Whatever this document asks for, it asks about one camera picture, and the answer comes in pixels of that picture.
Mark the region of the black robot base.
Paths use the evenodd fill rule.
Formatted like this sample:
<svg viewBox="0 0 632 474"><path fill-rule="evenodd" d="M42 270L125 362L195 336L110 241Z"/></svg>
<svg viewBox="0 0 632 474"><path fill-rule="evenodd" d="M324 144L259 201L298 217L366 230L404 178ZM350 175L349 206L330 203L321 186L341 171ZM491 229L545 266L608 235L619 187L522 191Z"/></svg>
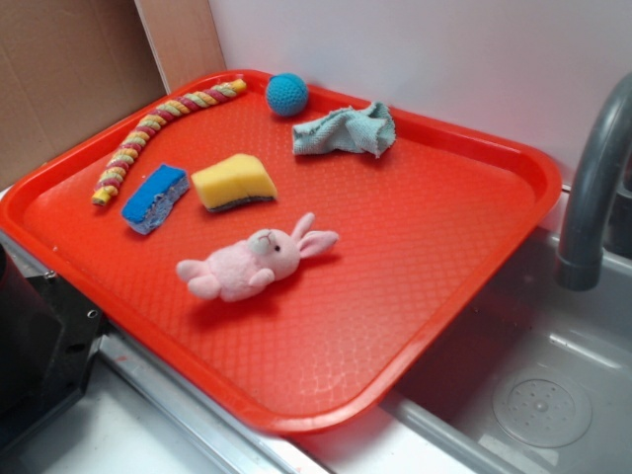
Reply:
<svg viewBox="0 0 632 474"><path fill-rule="evenodd" d="M24 276L1 251L1 452L86 392L103 311L62 276Z"/></svg>

